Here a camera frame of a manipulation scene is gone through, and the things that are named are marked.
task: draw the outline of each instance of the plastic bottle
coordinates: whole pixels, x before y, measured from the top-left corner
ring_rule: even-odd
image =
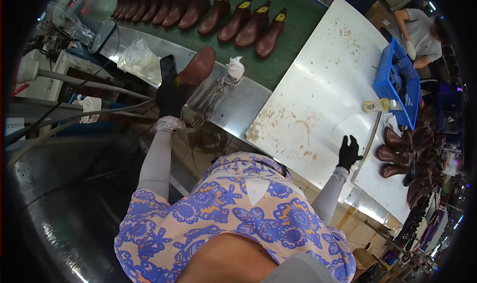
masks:
[[[390,100],[388,98],[382,98],[375,101],[366,101],[362,108],[364,112],[371,113],[377,111],[387,112],[390,111],[392,107],[396,107],[396,100]]]

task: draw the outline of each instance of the cardboard box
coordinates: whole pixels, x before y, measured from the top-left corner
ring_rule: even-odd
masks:
[[[368,12],[366,12],[366,18],[378,30],[380,28],[386,28],[394,21],[392,13],[389,13],[379,1],[375,2]]]
[[[366,272],[368,268],[378,263],[366,249],[360,248],[354,250],[353,256],[356,260],[356,273],[351,282],[355,281],[359,276]]]

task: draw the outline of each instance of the black glove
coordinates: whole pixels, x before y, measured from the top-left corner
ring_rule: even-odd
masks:
[[[339,163],[336,167],[345,167],[348,172],[350,172],[350,167],[356,161],[361,160],[362,156],[358,156],[359,145],[356,142],[356,138],[350,135],[351,144],[348,145],[348,136],[343,137],[343,143],[341,144],[340,149],[340,158]]]
[[[180,111],[194,93],[196,87],[190,84],[180,84],[177,74],[167,74],[156,91],[156,106],[159,117],[173,116],[180,118]]]

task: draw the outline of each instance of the blue box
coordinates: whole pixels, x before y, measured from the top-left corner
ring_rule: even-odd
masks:
[[[395,65],[393,65],[393,55],[398,59]],[[404,103],[389,79],[391,69],[394,72],[393,82],[398,83],[399,86],[402,86],[402,79],[399,77],[399,73],[402,73],[406,78]],[[373,87],[380,98],[396,100],[401,105],[402,110],[391,110],[390,112],[396,116],[399,125],[409,126],[411,130],[414,130],[417,109],[419,108],[419,76],[404,49],[394,37],[383,50]]]

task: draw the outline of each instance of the plastic bag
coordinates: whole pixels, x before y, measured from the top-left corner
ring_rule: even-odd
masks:
[[[159,86],[162,83],[160,60],[147,47],[147,41],[140,39],[121,54],[117,67]]]

